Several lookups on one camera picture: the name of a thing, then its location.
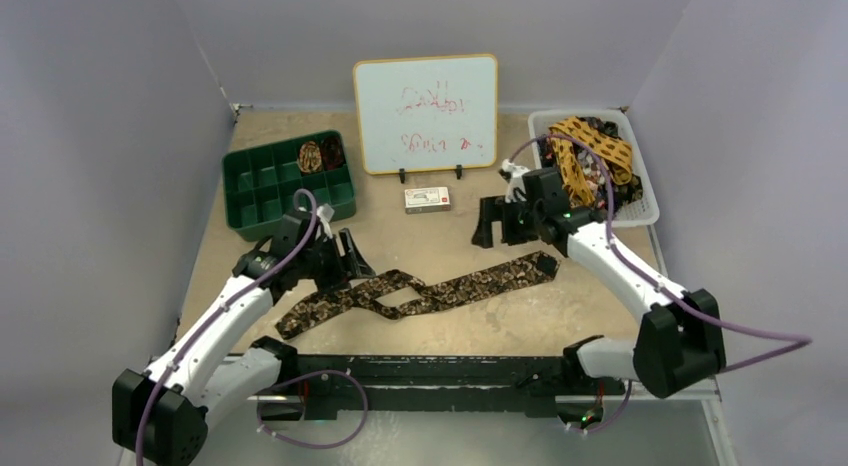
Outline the brown floral tie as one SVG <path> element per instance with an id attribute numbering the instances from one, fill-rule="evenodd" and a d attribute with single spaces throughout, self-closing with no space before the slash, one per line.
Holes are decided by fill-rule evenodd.
<path id="1" fill-rule="evenodd" d="M 432 285 L 393 269 L 349 289 L 315 292 L 292 306 L 274 328 L 291 340 L 352 309 L 388 320 L 444 312 L 549 283 L 559 266 L 554 256 L 536 251 Z"/>

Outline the small white cardboard box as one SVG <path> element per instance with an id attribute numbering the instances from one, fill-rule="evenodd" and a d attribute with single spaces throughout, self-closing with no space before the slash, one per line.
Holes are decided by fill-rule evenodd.
<path id="1" fill-rule="evenodd" d="M 407 214 L 450 211 L 452 202 L 445 186 L 404 190 L 404 210 Z"/>

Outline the green compartment tray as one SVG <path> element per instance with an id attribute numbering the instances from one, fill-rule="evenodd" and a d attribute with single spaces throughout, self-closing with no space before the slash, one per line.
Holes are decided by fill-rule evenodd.
<path id="1" fill-rule="evenodd" d="M 248 242 L 258 241 L 276 230 L 283 213 L 294 204 L 299 189 L 312 193 L 317 204 L 334 209 L 334 221 L 348 219 L 356 211 L 352 169 L 303 175 L 297 165 L 298 150 L 307 141 L 319 145 L 340 132 L 324 130 L 274 143 L 228 153 L 221 161 L 227 226 Z"/>

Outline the white plastic basket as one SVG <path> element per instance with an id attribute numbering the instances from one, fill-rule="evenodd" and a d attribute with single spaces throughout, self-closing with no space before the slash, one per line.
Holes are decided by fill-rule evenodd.
<path id="1" fill-rule="evenodd" d="M 618 135 L 632 146 L 634 173 L 639 177 L 643 186 L 643 195 L 640 199 L 616 209 L 613 227 L 629 228 L 653 225 L 660 216 L 659 206 L 636 135 L 629 119 L 623 112 L 618 109 L 586 107 L 535 111 L 529 115 L 527 120 L 530 138 L 547 133 L 550 126 L 571 116 L 596 117 L 603 121 L 615 123 L 618 127 Z"/>

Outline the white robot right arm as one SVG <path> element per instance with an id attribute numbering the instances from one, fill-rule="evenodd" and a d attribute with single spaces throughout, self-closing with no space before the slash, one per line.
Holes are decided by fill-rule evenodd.
<path id="1" fill-rule="evenodd" d="M 713 295 L 687 290 L 618 245 L 601 211 L 571 205 L 556 169 L 529 170 L 506 160 L 499 173 L 507 191 L 481 199 L 473 244 L 493 247 L 495 222 L 508 245 L 549 244 L 598 278 L 639 323 L 632 342 L 595 336 L 565 348 L 561 378 L 569 390 L 584 393 L 609 377 L 637 381 L 667 398 L 725 367 Z"/>

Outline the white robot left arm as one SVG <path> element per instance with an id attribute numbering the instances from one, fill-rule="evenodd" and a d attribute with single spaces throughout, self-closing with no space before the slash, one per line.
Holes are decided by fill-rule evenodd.
<path id="1" fill-rule="evenodd" d="M 275 233 L 239 257 L 223 289 L 198 321 L 142 371 L 126 369 L 111 393 L 112 439 L 138 465 L 189 465 L 210 431 L 232 409 L 264 389 L 284 395 L 322 376 L 341 378 L 361 397 L 348 371 L 306 371 L 296 349 L 256 340 L 234 363 L 226 357 L 262 316 L 300 282 L 343 285 L 357 259 L 347 230 L 333 233 L 328 205 L 284 214 Z"/>

